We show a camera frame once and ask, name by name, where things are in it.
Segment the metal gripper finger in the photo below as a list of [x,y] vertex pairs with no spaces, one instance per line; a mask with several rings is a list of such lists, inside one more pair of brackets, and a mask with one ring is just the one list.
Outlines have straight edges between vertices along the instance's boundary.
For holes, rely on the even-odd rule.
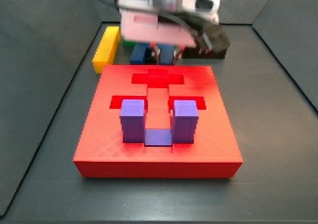
[[158,48],[154,43],[149,43],[150,55],[154,59],[154,64],[158,63]]
[[184,52],[184,47],[176,46],[173,50],[173,64],[176,63],[177,59],[181,57],[183,52]]

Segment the white and silver gripper body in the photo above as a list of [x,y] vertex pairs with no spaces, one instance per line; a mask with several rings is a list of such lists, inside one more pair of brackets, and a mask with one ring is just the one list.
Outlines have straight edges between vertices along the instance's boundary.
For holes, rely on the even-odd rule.
[[219,23],[220,0],[114,0],[120,9],[169,14],[187,13],[213,24]]

